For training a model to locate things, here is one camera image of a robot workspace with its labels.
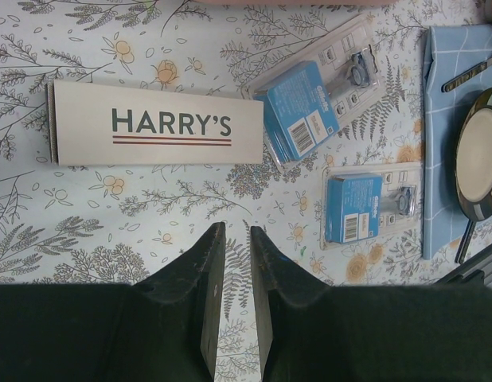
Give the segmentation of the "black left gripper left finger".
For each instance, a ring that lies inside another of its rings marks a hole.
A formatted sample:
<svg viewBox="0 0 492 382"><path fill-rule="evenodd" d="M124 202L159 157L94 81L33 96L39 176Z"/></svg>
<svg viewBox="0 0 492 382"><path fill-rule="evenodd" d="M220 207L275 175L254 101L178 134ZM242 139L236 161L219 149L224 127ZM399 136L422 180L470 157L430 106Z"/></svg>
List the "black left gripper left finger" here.
<svg viewBox="0 0 492 382"><path fill-rule="evenodd" d="M0 285L0 381L211 381L225 225L134 285Z"/></svg>

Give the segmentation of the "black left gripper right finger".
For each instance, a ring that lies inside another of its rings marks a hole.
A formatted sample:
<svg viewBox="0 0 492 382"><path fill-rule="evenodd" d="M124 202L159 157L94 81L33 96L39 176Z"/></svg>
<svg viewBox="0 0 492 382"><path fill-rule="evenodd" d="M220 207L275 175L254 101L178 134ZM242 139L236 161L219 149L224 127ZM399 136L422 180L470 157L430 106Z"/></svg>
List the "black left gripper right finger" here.
<svg viewBox="0 0 492 382"><path fill-rule="evenodd" d="M492 381L492 289L330 286L251 230L265 381Z"/></svg>

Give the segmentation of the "Gillette razor blister pack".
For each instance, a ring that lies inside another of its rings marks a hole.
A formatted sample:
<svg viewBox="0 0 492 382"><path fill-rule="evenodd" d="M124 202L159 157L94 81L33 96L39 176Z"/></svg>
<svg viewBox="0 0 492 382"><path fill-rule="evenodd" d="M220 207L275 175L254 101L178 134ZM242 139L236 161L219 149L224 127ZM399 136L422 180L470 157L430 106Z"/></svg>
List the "Gillette razor blister pack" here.
<svg viewBox="0 0 492 382"><path fill-rule="evenodd" d="M422 179L418 162L325 168L320 248L329 250L417 226Z"/></svg>
<svg viewBox="0 0 492 382"><path fill-rule="evenodd" d="M357 16L241 88L264 104L264 144L280 173L381 99L378 64L370 25Z"/></svg>

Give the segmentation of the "white Harry's razor box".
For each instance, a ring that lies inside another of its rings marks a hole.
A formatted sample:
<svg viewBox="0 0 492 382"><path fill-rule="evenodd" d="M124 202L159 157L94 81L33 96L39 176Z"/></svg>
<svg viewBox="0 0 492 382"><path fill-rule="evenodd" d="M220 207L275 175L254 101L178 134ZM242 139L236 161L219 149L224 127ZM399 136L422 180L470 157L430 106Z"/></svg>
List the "white Harry's razor box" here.
<svg viewBox="0 0 492 382"><path fill-rule="evenodd" d="M46 87L60 166L235 165L263 160L263 104L54 80Z"/></svg>

